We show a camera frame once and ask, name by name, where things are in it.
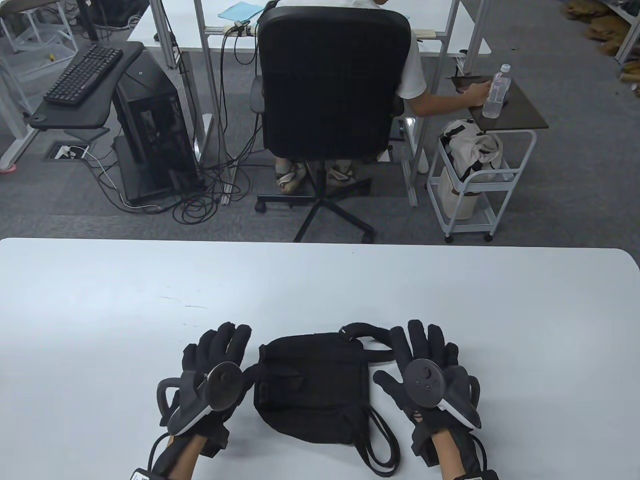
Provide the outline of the person's left hand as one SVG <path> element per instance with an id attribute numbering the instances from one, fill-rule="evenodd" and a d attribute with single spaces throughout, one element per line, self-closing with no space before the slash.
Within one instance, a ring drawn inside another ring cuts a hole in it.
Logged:
<path id="1" fill-rule="evenodd" d="M 183 350 L 182 369 L 206 375 L 223 362 L 232 362 L 240 366 L 251 334 L 250 326 L 246 324 L 236 326 L 232 322 L 222 323 L 218 329 L 206 331 L 199 338 L 198 343 L 190 343 Z M 229 433 L 225 423 L 242 404 L 255 380 L 254 368 L 250 366 L 243 372 L 243 387 L 238 399 L 227 409 L 202 415 L 194 426 L 187 430 L 186 437 L 199 435 L 205 439 L 205 445 L 200 452 L 202 456 L 214 458 L 221 450 L 226 449 Z"/>

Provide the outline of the person's right hand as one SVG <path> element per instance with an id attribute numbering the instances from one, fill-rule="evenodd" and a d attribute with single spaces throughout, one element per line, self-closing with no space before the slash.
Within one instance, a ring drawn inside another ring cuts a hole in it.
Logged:
<path id="1" fill-rule="evenodd" d="M 413 319 L 407 323 L 407 331 L 405 334 L 400 326 L 390 330 L 391 348 L 400 373 L 404 373 L 409 363 L 416 359 L 432 361 L 441 370 L 459 365 L 458 346 L 445 341 L 441 327 L 429 324 L 425 329 L 420 320 Z M 416 427 L 425 430 L 435 447 L 450 447 L 455 443 L 450 428 L 458 426 L 458 421 L 449 413 L 436 407 L 425 409 L 418 406 L 407 394 L 405 385 L 386 371 L 375 371 L 373 382 L 393 399 Z"/>

